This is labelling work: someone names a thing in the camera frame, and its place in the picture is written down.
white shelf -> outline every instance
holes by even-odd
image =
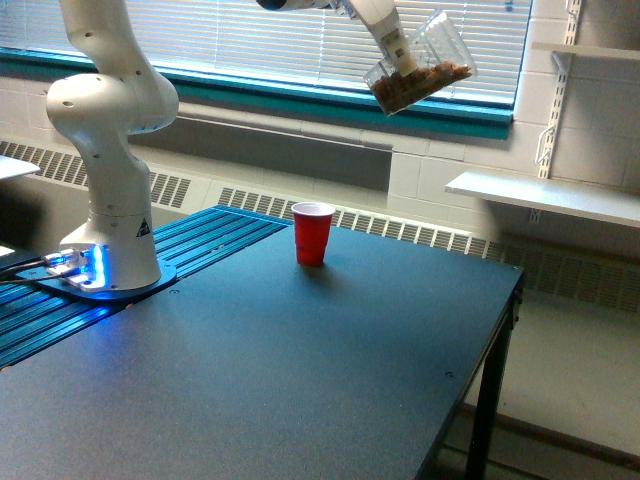
[[[445,190],[470,197],[640,227],[640,196],[560,180],[466,172]]]
[[[0,180],[19,177],[30,173],[39,172],[40,169],[33,163],[15,160],[13,158],[0,155]]]
[[[589,47],[582,45],[563,45],[561,43],[533,42],[534,50],[546,50],[554,53],[565,53],[592,58],[610,58],[617,60],[640,61],[639,50],[620,50],[618,48]]]

blue metal extrusion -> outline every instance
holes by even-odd
[[[178,278],[233,255],[290,222],[229,207],[216,207],[154,232],[161,262],[175,265]],[[0,369],[73,335],[125,308],[56,296],[36,286],[0,286]]]

teal window frame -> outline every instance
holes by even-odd
[[[304,115],[319,121],[354,124],[359,128],[506,140],[513,122],[513,107],[425,100],[386,117],[373,96],[361,92],[166,67],[156,69],[175,85],[183,98],[215,101],[233,109],[266,110],[274,115]],[[93,63],[83,57],[0,48],[0,74],[52,81],[95,71]]]

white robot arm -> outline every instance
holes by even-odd
[[[393,0],[257,0],[269,10],[334,8],[358,17],[398,70],[415,70]],[[161,276],[151,224],[149,170],[128,136],[175,119],[174,87],[145,58],[125,0],[60,0],[69,41],[98,74],[55,82],[47,97],[53,125],[78,149],[89,179],[89,218],[62,240],[71,260],[49,269],[85,292],[148,287]]]

window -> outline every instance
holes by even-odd
[[[531,0],[397,0],[406,31],[435,9],[458,26],[479,75],[438,95],[514,102]],[[269,12],[254,0],[127,0],[138,40],[157,66],[366,92],[381,54],[365,28],[331,10]],[[79,55],[57,1],[0,0],[0,46]]]

